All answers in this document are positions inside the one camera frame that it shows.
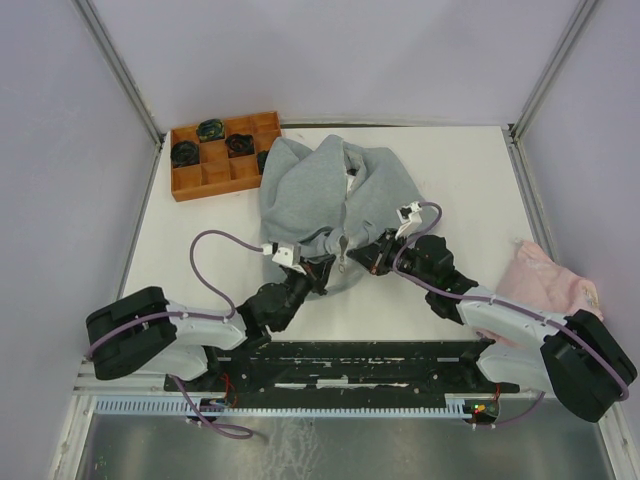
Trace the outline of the right aluminium frame post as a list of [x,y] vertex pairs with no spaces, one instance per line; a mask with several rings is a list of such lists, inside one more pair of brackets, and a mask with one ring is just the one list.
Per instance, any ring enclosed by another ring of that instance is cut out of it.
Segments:
[[581,0],[571,14],[559,40],[552,49],[533,90],[528,96],[517,121],[510,127],[513,143],[519,142],[531,127],[534,118],[557,81],[563,68],[596,16],[602,1]]

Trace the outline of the dark rolled sock top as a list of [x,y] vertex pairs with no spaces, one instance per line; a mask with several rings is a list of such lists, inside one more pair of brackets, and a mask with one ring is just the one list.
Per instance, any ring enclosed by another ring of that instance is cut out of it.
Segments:
[[201,143],[223,140],[225,138],[224,121],[219,118],[205,120],[196,127],[196,135]]

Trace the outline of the left aluminium frame post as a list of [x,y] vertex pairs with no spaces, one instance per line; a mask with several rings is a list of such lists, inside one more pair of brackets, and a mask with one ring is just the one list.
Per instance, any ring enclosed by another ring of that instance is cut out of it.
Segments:
[[116,81],[135,110],[148,135],[157,145],[161,144],[164,140],[165,134],[158,127],[153,115],[146,106],[141,92],[126,66],[126,63],[117,51],[104,22],[100,18],[94,2],[89,0],[72,0],[71,3],[76,8],[85,26],[88,28],[89,33],[100,50],[103,59],[115,76]]

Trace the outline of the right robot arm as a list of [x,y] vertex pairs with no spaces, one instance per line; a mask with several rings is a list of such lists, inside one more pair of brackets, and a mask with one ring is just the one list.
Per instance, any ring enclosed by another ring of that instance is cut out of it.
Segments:
[[439,317],[490,335],[489,346],[458,368],[467,389],[493,382],[550,393],[591,423],[628,399],[637,369],[593,313],[553,313],[510,301],[460,273],[436,235],[410,242],[387,230],[347,255],[373,275],[394,272],[424,288]]

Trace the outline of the dark rolled sock left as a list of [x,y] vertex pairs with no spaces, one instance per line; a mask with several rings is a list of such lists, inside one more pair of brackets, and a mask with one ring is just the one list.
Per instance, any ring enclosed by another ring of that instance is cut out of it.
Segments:
[[170,152],[173,168],[184,168],[200,163],[199,145],[193,141],[177,142]]

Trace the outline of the wooden compartment tray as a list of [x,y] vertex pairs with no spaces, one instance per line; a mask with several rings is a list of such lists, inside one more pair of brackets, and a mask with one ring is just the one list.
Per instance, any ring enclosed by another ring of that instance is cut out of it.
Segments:
[[[180,141],[193,141],[199,145],[200,163],[184,168],[171,165],[171,193],[178,202],[196,200],[216,195],[235,193],[260,186],[256,155],[270,149],[282,136],[280,117],[275,111],[254,113],[221,119],[225,125],[225,138],[201,143],[196,127],[201,123],[180,126],[170,131],[170,147]],[[254,139],[253,155],[231,158],[225,139],[235,133],[251,134]]]

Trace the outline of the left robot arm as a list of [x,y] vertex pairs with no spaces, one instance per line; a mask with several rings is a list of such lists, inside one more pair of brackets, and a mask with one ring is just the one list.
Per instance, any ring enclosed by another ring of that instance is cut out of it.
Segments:
[[158,286],[123,297],[86,319],[95,377],[110,381],[149,371],[212,389],[221,378],[216,353],[251,351],[270,342],[310,294],[326,293],[335,260],[324,255],[285,267],[282,282],[262,285],[231,317],[178,305]]

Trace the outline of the dark rolled sock right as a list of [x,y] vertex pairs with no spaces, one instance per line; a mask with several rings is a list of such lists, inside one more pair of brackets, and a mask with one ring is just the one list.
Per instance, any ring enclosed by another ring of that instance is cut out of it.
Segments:
[[269,154],[268,150],[263,150],[256,155],[257,166],[258,166],[258,171],[260,175],[264,173],[268,154]]

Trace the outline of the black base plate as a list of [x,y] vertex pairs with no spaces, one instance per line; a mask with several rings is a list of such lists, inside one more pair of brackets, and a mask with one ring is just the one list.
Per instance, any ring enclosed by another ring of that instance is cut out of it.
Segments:
[[219,369],[188,381],[196,393],[229,393],[238,408],[440,408],[448,394],[515,394],[476,362],[486,341],[273,341],[218,351]]

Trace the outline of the pink cloth bag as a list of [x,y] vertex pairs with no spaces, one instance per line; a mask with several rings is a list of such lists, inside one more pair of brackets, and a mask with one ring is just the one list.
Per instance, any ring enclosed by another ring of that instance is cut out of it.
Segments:
[[556,264],[536,243],[520,239],[496,293],[528,307],[573,315],[585,310],[604,321],[595,284]]

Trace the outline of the dark rolled sock middle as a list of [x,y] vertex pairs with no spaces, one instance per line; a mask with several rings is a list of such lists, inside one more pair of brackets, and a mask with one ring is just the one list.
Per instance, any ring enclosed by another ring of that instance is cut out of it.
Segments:
[[251,134],[232,134],[225,139],[225,145],[231,158],[255,153],[254,139]]

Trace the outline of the aluminium frame post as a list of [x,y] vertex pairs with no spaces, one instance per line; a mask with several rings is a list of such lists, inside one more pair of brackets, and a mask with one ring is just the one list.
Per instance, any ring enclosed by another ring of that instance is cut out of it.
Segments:
[[135,110],[148,135],[157,145],[161,144],[164,140],[165,134],[158,127],[153,115],[146,106],[141,92],[126,66],[126,63],[117,51],[104,22],[100,18],[94,2],[89,0],[72,0],[71,3],[76,8],[85,26],[88,28],[89,33],[100,50],[103,59],[115,76],[116,81]]
[[531,127],[534,118],[557,81],[563,68],[596,16],[602,1],[581,0],[571,14],[559,40],[552,49],[533,90],[528,96],[517,121],[510,127],[513,143],[519,142]]

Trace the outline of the dark rolled sock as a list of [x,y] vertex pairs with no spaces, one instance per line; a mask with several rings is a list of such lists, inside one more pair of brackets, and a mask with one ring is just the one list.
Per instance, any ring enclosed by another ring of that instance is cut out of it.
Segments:
[[263,150],[256,155],[257,166],[258,166],[258,171],[260,175],[264,173],[268,154],[269,154],[268,150]]
[[223,140],[225,138],[224,121],[219,118],[205,120],[196,127],[196,135],[201,143]]
[[199,145],[193,141],[177,142],[170,152],[173,168],[184,168],[200,163]]
[[255,153],[254,139],[251,134],[232,134],[225,139],[225,145],[231,158]]

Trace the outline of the grey zip jacket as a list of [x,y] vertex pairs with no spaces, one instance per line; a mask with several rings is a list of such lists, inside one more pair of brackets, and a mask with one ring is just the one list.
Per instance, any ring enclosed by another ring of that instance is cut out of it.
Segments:
[[329,135],[316,149],[276,139],[258,199],[261,240],[298,245],[304,258],[335,256],[327,292],[336,295],[364,275],[348,252],[398,228],[398,209],[423,196],[390,149]]

